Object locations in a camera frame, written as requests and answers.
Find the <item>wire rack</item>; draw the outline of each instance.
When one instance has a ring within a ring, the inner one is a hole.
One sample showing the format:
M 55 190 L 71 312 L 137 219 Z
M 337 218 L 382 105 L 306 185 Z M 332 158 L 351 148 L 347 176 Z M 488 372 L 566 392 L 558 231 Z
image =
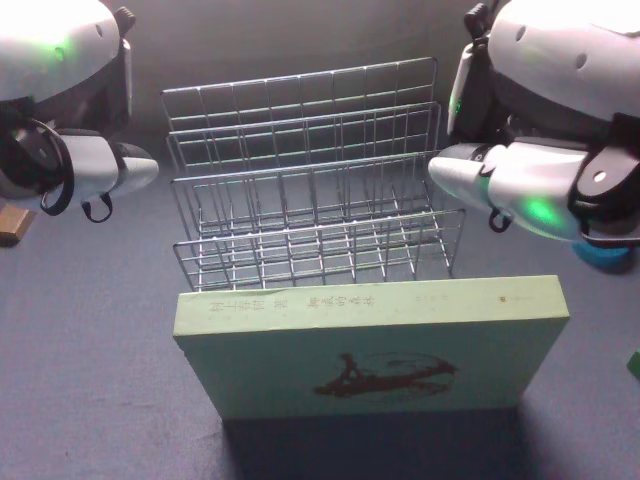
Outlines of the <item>wire rack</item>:
M 187 236 L 174 250 L 190 287 L 450 276 L 464 211 L 445 210 L 427 175 L 436 68 L 423 58 L 165 91 Z

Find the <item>green light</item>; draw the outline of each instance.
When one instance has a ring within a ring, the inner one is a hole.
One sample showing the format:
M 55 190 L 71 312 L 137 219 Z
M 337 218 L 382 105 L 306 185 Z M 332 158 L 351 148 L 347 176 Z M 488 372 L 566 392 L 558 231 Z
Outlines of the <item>green light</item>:
M 564 219 L 558 215 L 555 206 L 546 200 L 539 198 L 526 200 L 524 209 L 532 221 L 557 229 L 565 227 Z

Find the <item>gray background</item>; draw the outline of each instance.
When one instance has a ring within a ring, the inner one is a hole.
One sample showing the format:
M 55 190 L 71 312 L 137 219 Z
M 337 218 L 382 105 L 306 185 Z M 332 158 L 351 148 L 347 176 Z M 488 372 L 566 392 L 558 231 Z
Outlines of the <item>gray background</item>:
M 130 0 L 136 117 L 167 160 L 163 87 L 410 58 L 441 61 L 446 100 L 474 2 Z M 636 479 L 638 274 L 470 212 L 456 276 L 558 274 L 572 320 L 517 410 L 223 429 L 171 338 L 185 281 L 165 168 L 106 225 L 38 216 L 0 251 L 0 479 Z

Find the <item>book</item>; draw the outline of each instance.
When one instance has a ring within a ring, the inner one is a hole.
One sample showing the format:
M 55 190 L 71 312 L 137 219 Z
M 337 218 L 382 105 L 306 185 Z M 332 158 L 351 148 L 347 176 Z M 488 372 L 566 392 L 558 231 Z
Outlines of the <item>book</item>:
M 180 295 L 223 420 L 515 406 L 569 320 L 556 276 Z

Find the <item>screw hole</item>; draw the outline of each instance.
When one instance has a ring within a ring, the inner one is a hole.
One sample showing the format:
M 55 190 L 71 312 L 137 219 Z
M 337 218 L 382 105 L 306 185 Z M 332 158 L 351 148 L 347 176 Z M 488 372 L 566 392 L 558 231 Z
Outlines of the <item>screw hole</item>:
M 580 55 L 578 55 L 578 58 L 576 58 L 576 68 L 580 70 L 582 67 L 585 66 L 586 63 L 587 63 L 587 54 L 581 53 Z
M 518 30 L 518 33 L 516 33 L 516 42 L 522 40 L 522 37 L 524 37 L 526 31 L 527 27 L 520 27 L 520 30 Z

